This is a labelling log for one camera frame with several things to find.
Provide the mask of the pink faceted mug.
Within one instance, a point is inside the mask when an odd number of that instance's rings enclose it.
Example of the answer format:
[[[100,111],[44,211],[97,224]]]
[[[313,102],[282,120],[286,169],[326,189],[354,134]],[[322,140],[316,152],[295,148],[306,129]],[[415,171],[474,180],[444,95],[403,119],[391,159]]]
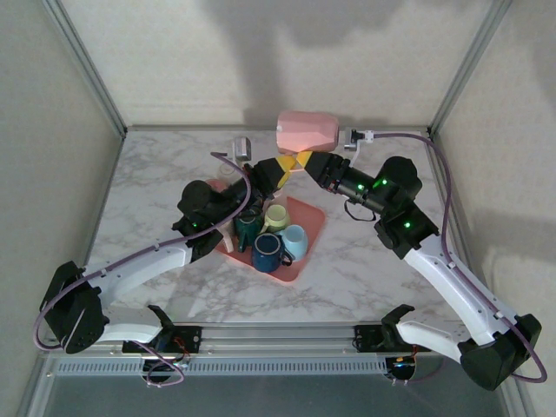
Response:
[[[322,112],[282,111],[276,124],[276,145],[282,154],[334,151],[339,141],[339,120]]]

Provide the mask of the yellow-green mug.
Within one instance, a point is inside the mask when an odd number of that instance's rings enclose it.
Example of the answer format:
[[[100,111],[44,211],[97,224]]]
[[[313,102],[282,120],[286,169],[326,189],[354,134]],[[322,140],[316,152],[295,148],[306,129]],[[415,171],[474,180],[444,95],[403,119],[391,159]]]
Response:
[[[287,209],[281,204],[270,205],[264,215],[261,233],[274,233],[290,225]]]

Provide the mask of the dark green mug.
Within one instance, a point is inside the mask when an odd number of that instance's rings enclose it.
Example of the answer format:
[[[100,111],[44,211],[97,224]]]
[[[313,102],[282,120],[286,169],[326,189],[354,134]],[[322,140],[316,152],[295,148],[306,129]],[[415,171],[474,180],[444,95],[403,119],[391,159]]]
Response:
[[[250,208],[234,219],[235,235],[238,241],[237,251],[239,253],[243,253],[247,248],[253,246],[263,224],[264,214],[261,208]]]

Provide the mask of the light blue mug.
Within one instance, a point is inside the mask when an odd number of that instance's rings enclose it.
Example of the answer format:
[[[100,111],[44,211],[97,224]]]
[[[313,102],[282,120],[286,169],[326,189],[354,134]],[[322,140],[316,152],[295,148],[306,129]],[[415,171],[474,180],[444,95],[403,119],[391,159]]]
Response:
[[[305,257],[308,252],[308,235],[302,226],[292,224],[276,234],[281,237],[284,248],[291,255],[293,262],[301,261]]]

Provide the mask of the dark blue mug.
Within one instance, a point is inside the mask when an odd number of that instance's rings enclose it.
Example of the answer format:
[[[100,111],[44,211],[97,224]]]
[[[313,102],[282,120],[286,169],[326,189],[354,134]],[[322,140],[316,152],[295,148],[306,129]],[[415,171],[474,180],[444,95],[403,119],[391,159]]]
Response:
[[[262,233],[255,238],[253,243],[251,263],[259,272],[272,273],[280,266],[291,266],[293,258],[286,251],[280,236]]]

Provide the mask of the pink plastic tray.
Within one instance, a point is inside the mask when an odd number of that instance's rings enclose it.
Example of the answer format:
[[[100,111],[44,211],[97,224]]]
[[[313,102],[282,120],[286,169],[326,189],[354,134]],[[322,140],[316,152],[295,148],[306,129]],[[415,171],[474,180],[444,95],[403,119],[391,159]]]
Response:
[[[308,235],[308,251],[304,258],[300,261],[295,261],[291,266],[280,266],[276,271],[271,273],[263,273],[268,277],[289,284],[295,281],[300,275],[301,271],[305,268],[310,258],[315,243],[319,239],[319,235],[323,230],[326,215],[320,209],[306,202],[300,201],[294,197],[287,198],[287,208],[290,214],[290,220],[293,224],[297,224],[305,229]],[[227,256],[236,265],[246,266],[251,270],[255,268],[251,264],[251,248],[248,248],[244,253],[236,251],[228,253],[223,242],[220,242],[215,251]]]

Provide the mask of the aluminium side rail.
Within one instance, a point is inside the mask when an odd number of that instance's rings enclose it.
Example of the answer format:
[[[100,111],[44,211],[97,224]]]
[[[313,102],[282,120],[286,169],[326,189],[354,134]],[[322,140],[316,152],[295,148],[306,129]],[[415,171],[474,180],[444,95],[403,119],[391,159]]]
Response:
[[[447,191],[451,189],[451,202],[447,211],[447,227],[445,228],[447,246],[452,254],[456,255],[469,270],[473,270],[473,264],[471,263],[470,254],[463,235],[462,224],[459,222],[455,211],[455,191],[452,186],[448,186],[448,180],[441,158],[437,156],[436,151],[429,144],[426,144],[426,149],[442,204],[445,204]],[[444,229],[442,224],[443,222],[440,223],[440,228]]]

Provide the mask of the aluminium table edge rail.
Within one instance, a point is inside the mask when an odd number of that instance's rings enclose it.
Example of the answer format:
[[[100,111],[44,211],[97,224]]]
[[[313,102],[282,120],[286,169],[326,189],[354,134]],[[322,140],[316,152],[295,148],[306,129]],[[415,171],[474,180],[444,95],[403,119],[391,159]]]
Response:
[[[127,127],[128,132],[132,131],[276,131],[277,125],[240,125],[240,124],[132,124]],[[427,132],[427,125],[340,125],[340,131],[345,129],[375,130],[375,131],[418,131]]]

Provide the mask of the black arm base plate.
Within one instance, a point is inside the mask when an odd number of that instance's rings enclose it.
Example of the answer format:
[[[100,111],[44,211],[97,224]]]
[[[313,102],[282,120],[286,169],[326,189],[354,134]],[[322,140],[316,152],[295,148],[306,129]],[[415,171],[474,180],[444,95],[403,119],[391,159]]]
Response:
[[[428,348],[404,342],[391,327],[381,324],[354,326],[352,346],[358,353],[412,353],[414,348],[430,352]]]
[[[143,345],[160,354],[198,354],[202,341],[200,326],[165,326]]]

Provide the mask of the aluminium frame post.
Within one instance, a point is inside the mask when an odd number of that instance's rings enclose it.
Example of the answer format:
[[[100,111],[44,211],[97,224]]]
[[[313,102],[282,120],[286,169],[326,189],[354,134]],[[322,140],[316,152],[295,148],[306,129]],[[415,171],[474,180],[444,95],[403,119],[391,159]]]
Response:
[[[461,60],[460,66],[448,86],[446,94],[427,127],[427,131],[433,141],[440,134],[442,127],[470,81],[480,59],[483,57],[512,4],[513,0],[492,0],[467,52]]]
[[[109,93],[95,63],[93,62],[87,48],[80,37],[76,26],[62,0],[40,0],[41,4],[49,14],[53,24],[59,30],[62,39],[69,47],[71,54],[75,57],[78,68],[82,71],[84,79],[91,87],[93,95],[98,99],[103,111],[118,134],[124,140],[128,133],[128,127],[123,120],[121,112]]]

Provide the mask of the aluminium mounting rail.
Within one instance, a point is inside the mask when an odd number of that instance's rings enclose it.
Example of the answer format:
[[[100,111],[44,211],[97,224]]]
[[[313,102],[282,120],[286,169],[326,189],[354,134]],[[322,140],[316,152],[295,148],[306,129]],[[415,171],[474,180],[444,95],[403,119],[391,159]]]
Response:
[[[165,326],[200,326],[202,341],[198,354],[294,354],[300,352],[355,353],[352,346],[354,326],[333,324],[327,326],[301,325],[237,325],[216,323],[202,326],[191,323],[100,323],[79,324],[77,330],[63,330],[55,338],[55,345],[41,341],[39,325],[33,334],[35,344],[42,350],[62,349],[67,354],[82,352],[100,342],[149,342]]]

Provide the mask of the aluminium frame leg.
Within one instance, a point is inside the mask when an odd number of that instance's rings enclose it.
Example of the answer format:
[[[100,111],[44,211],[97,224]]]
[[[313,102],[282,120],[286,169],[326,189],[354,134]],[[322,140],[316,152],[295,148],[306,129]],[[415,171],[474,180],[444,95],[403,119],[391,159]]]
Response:
[[[506,380],[500,389],[509,417],[537,417],[530,396],[521,382]]]
[[[55,379],[56,360],[40,354],[32,368],[16,417],[43,417]]]

